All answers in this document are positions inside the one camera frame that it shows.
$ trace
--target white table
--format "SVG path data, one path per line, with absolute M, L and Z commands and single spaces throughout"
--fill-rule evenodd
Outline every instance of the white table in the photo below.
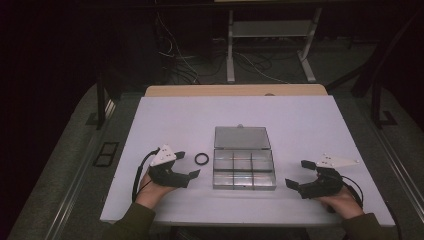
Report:
M 266 127 L 277 178 L 275 191 L 212 189 L 216 126 Z M 301 199 L 285 186 L 285 178 L 300 183 L 316 179 L 301 160 L 318 161 L 322 154 L 357 159 L 361 164 L 338 171 L 355 180 L 365 195 L 366 212 L 383 226 L 393 226 L 385 204 L 366 168 L 332 96 L 191 96 L 144 97 L 140 101 L 101 220 L 120 219 L 131 204 L 138 165 L 150 151 L 169 144 L 185 151 L 173 170 L 201 169 L 187 189 L 167 195 L 156 207 L 157 223 L 208 226 L 330 226 L 340 222 L 315 200 Z M 194 162 L 204 152 L 211 161 Z

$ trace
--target human hand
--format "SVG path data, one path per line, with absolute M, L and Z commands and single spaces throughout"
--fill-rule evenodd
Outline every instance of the human hand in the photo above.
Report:
M 147 170 L 140 181 L 140 191 L 137 194 L 135 203 L 153 209 L 167 193 L 176 188 L 154 183 L 148 173 L 149 170 Z
M 347 187 L 343 186 L 339 193 L 333 196 L 316 198 L 324 207 L 332 207 L 343 219 L 350 219 L 365 214 L 355 201 Z

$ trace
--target o-ring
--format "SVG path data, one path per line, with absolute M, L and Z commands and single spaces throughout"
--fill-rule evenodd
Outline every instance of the o-ring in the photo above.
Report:
M 200 163 L 199 161 L 197 161 L 197 158 L 199 156 L 205 156 L 206 157 L 206 161 Z M 209 162 L 209 156 L 206 153 L 199 153 L 194 157 L 194 161 L 196 162 L 197 165 L 203 166 L 206 165 Z

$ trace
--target clear plastic box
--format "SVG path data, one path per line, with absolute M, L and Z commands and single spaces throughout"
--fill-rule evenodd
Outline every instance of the clear plastic box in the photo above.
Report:
M 275 190 L 274 162 L 266 128 L 215 128 L 213 188 Z

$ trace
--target human arm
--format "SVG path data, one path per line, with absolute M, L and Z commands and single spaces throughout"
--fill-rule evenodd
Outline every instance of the human arm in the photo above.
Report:
M 148 239 L 155 217 L 154 207 L 173 187 L 160 186 L 146 173 L 140 181 L 141 189 L 124 217 L 103 233 L 102 239 Z
M 317 200 L 324 206 L 331 206 L 343 218 L 342 227 L 350 240 L 391 239 L 386 235 L 375 215 L 365 214 L 346 187 L 343 187 L 336 195 L 319 197 Z

